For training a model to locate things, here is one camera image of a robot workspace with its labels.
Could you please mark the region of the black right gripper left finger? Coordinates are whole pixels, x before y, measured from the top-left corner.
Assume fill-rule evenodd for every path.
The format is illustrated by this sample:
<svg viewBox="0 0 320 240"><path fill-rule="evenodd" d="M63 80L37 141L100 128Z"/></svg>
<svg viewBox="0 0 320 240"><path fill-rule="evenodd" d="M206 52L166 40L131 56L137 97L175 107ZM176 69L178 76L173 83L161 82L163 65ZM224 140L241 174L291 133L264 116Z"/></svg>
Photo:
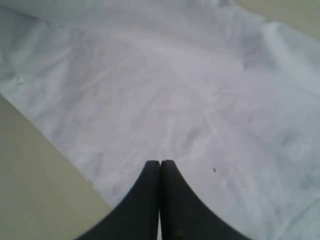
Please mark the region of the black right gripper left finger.
<svg viewBox="0 0 320 240"><path fill-rule="evenodd" d="M160 163L148 160L132 188L79 240L156 240L159 224Z"/></svg>

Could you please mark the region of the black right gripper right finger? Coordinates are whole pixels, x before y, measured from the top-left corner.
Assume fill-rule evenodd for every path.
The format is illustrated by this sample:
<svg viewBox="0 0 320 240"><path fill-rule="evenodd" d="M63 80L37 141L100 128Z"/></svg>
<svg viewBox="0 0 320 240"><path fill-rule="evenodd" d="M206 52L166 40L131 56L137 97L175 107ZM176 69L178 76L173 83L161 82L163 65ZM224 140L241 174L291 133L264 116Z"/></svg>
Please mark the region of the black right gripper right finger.
<svg viewBox="0 0 320 240"><path fill-rule="evenodd" d="M159 213L163 240L247 240L194 193L173 160L160 165Z"/></svg>

